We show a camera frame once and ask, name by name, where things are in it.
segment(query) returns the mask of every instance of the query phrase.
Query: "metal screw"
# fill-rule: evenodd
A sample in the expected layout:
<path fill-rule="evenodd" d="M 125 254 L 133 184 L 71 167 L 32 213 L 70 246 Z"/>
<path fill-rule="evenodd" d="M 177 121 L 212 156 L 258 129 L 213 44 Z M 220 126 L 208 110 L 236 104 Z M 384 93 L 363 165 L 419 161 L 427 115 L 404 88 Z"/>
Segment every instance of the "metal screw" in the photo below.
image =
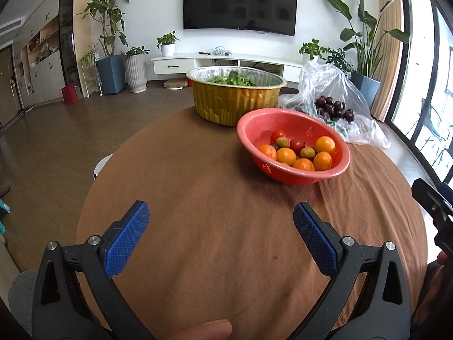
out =
<path fill-rule="evenodd" d="M 47 249 L 48 249 L 49 251 L 53 251 L 56 247 L 57 247 L 57 242 L 50 242 L 50 243 L 47 245 Z"/>
<path fill-rule="evenodd" d="M 90 245 L 97 245 L 101 241 L 101 238 L 97 235 L 93 235 L 92 237 L 88 238 L 88 244 Z"/>
<path fill-rule="evenodd" d="M 387 242 L 387 243 L 386 243 L 386 247 L 387 247 L 387 249 L 388 249 L 389 251 L 394 251 L 395 248 L 396 248 L 396 245 L 395 245 L 395 243 L 393 243 L 393 242 Z"/>
<path fill-rule="evenodd" d="M 344 237 L 343 243 L 345 243 L 348 247 L 351 247 L 356 243 L 356 241 L 352 237 Z"/>

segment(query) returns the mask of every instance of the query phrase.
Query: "red tomato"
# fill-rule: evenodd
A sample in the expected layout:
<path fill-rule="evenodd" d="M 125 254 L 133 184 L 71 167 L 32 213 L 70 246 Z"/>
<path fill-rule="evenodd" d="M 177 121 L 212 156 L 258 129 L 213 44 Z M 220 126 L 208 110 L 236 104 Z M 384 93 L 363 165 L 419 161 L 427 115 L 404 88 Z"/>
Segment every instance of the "red tomato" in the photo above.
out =
<path fill-rule="evenodd" d="M 296 153 L 299 154 L 300 150 L 305 147 L 305 142 L 300 139 L 294 138 L 290 143 L 289 147 Z"/>
<path fill-rule="evenodd" d="M 280 137 L 286 137 L 286 133 L 283 130 L 276 130 L 270 137 L 270 143 L 275 143 L 275 141 L 277 141 L 277 138 Z"/>

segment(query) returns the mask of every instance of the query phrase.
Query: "television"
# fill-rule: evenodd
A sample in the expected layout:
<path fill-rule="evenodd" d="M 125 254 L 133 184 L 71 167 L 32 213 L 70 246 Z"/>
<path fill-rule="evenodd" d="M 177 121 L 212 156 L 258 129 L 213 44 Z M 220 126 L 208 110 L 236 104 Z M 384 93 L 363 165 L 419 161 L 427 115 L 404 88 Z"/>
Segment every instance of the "television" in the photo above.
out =
<path fill-rule="evenodd" d="M 297 0 L 184 0 L 184 29 L 230 28 L 294 36 Z"/>

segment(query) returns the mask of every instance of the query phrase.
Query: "tv stand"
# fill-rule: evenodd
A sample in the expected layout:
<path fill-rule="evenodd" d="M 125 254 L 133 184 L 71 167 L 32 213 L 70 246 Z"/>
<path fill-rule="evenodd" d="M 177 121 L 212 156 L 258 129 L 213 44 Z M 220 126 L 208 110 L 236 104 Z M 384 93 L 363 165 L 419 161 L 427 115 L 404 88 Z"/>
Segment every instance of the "tv stand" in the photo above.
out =
<path fill-rule="evenodd" d="M 299 83 L 302 61 L 290 61 L 266 56 L 242 55 L 232 53 L 225 55 L 204 55 L 200 53 L 178 53 L 169 58 L 159 56 L 152 59 L 154 74 L 185 74 L 198 67 L 214 65 L 234 65 L 239 67 L 256 67 L 278 74 L 289 83 L 289 86 Z"/>

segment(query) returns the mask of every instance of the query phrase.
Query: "sliding glass door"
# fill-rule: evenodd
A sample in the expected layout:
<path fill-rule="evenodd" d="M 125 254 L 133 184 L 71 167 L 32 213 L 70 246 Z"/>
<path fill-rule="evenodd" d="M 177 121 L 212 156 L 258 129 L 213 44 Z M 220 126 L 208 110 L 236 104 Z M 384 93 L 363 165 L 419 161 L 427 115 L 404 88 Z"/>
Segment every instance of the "sliding glass door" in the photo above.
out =
<path fill-rule="evenodd" d="M 431 0 L 403 0 L 411 40 L 386 123 L 434 182 L 453 176 L 453 35 Z"/>

